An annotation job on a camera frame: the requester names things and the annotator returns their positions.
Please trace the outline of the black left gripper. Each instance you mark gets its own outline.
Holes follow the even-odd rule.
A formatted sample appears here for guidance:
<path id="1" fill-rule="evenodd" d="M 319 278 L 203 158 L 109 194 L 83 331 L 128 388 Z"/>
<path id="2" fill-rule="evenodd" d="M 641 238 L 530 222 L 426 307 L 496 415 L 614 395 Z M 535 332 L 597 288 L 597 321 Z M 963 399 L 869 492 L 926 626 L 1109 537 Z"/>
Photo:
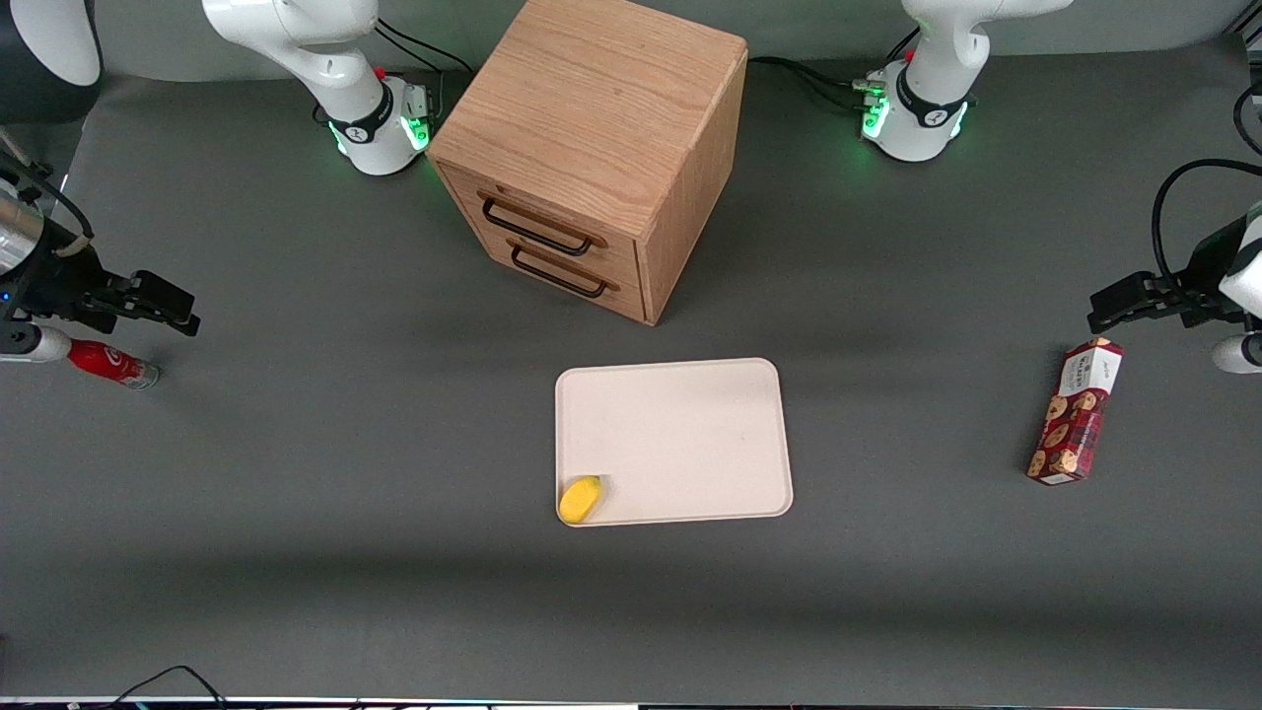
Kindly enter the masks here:
<path id="1" fill-rule="evenodd" d="M 1200 327 L 1212 320 L 1244 323 L 1244 310 L 1222 295 L 1219 282 L 1242 247 L 1248 222 L 1248 217 L 1239 217 L 1200 240 L 1179 272 L 1181 286 L 1201 311 L 1172 293 L 1166 280 L 1153 280 L 1152 272 L 1132 272 L 1092 293 L 1087 327 L 1092 333 L 1104 333 L 1127 322 L 1164 318 L 1180 318 L 1182 327 Z"/>

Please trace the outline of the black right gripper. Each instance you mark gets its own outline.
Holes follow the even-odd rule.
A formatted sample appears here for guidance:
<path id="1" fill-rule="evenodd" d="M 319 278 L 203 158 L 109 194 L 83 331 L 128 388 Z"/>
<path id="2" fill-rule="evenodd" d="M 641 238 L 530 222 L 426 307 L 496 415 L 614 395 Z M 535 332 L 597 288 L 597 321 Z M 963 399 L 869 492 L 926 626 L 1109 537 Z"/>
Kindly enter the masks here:
<path id="1" fill-rule="evenodd" d="M 120 319 L 151 320 L 197 335 L 196 298 L 153 271 L 135 271 L 117 291 L 103 284 L 103 267 L 90 240 L 74 240 L 67 255 L 35 243 L 3 242 L 3 320 L 61 318 L 97 332 Z"/>

